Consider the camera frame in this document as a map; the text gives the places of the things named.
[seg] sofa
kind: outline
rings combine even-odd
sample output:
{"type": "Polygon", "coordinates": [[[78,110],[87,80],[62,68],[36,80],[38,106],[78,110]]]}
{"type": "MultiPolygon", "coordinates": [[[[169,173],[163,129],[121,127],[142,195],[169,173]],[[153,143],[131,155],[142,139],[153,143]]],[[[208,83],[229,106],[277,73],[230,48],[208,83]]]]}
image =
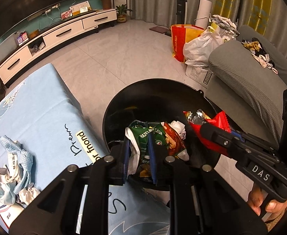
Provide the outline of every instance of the sofa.
{"type": "Polygon", "coordinates": [[[205,95],[243,131],[278,147],[282,133],[282,95],[287,89],[287,59],[264,36],[243,25],[237,40],[216,48],[209,57],[214,73],[205,95]],[[255,37],[274,61],[278,74],[263,68],[243,47],[255,37]]]}

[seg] floor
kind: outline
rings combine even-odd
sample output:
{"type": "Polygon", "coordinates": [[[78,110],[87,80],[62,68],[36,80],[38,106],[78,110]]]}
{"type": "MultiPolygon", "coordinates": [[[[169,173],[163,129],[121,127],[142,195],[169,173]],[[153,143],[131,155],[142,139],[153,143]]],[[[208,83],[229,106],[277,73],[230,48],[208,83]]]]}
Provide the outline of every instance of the floor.
{"type": "MultiPolygon", "coordinates": [[[[205,92],[204,87],[185,75],[186,65],[172,57],[171,38],[150,31],[153,26],[129,20],[73,42],[24,73],[7,93],[32,72],[52,63],[80,102],[85,118],[102,138],[105,109],[127,85],[148,78],[166,78],[205,92]]],[[[221,156],[215,170],[247,200],[253,182],[235,168],[235,163],[221,156]]]]}

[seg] white tv cabinet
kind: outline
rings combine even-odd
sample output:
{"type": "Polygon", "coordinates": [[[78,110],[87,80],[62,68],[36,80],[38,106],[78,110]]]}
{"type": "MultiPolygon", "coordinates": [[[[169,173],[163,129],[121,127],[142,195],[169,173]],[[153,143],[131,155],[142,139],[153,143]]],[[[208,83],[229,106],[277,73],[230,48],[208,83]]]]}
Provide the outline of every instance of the white tv cabinet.
{"type": "Polygon", "coordinates": [[[110,22],[111,26],[114,26],[114,20],[116,20],[115,9],[100,10],[93,14],[86,14],[73,18],[43,32],[15,51],[0,65],[0,78],[4,84],[8,83],[13,76],[31,62],[39,62],[39,60],[41,60],[40,57],[43,59],[61,48],[62,46],[60,44],[77,36],[83,37],[85,36],[84,33],[93,29],[98,32],[97,28],[100,24],[110,22]],[[39,38],[43,38],[45,47],[32,55],[28,45],[39,38]]]}

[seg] black bucket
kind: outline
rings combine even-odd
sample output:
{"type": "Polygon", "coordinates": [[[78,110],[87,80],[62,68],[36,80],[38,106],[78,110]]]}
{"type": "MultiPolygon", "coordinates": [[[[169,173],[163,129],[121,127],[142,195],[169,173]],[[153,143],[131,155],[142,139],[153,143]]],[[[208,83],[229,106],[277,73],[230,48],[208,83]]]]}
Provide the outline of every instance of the black bucket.
{"type": "Polygon", "coordinates": [[[135,82],[122,89],[108,105],[102,124],[103,138],[110,148],[115,141],[123,140],[125,128],[134,120],[185,124],[185,145],[190,157],[188,164],[199,168],[204,164],[215,166],[220,154],[204,147],[196,137],[183,111],[202,109],[209,117],[217,113],[204,97],[181,82],[167,79],[148,79],[135,82]]]}

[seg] screw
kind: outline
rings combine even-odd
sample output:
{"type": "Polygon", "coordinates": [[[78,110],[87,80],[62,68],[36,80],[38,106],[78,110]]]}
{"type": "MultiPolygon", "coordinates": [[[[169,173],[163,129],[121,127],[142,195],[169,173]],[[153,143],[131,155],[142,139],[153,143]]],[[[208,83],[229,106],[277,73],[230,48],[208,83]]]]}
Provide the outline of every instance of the screw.
{"type": "Polygon", "coordinates": [[[168,155],[167,157],[165,157],[165,161],[167,161],[168,163],[172,163],[175,161],[175,157],[168,155]]]}
{"type": "Polygon", "coordinates": [[[114,160],[114,157],[111,156],[111,155],[107,155],[107,156],[104,157],[104,161],[105,161],[106,163],[110,163],[110,162],[112,162],[113,160],[114,160]]]}
{"type": "Polygon", "coordinates": [[[209,172],[212,170],[212,167],[209,165],[209,164],[205,164],[202,166],[202,169],[205,171],[205,172],[209,172]]]}
{"type": "Polygon", "coordinates": [[[77,170],[77,166],[75,164],[71,164],[71,165],[67,166],[67,170],[69,172],[74,172],[75,170],[77,170]]]}

